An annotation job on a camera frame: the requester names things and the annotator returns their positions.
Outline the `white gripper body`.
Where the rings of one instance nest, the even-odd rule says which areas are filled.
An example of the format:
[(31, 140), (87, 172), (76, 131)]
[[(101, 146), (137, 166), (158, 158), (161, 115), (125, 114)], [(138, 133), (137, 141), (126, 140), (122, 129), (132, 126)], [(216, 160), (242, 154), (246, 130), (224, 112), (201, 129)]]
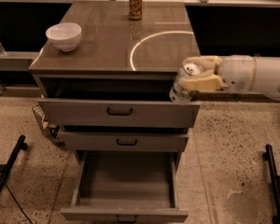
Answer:
[(250, 56), (232, 55), (225, 57), (219, 69), (224, 83), (224, 90), (230, 93), (246, 93), (250, 91), (255, 67), (255, 60)]

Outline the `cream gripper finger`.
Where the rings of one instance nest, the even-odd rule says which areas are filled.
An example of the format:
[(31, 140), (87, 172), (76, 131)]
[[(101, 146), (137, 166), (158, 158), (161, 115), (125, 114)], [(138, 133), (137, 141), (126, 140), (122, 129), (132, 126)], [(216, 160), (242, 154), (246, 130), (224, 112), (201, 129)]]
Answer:
[(218, 56), (188, 57), (184, 61), (184, 69), (188, 73), (202, 73), (207, 70), (215, 70), (222, 62)]
[(223, 87), (223, 81), (217, 75), (191, 78), (182, 77), (178, 83), (184, 90), (188, 91), (216, 91)]

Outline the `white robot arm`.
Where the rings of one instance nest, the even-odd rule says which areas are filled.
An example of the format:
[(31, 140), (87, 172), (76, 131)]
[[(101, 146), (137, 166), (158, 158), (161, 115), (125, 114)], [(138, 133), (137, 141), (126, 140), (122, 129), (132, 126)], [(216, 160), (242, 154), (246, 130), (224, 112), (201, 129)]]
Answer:
[(184, 92), (257, 92), (280, 101), (280, 58), (188, 57), (178, 71), (176, 82)]

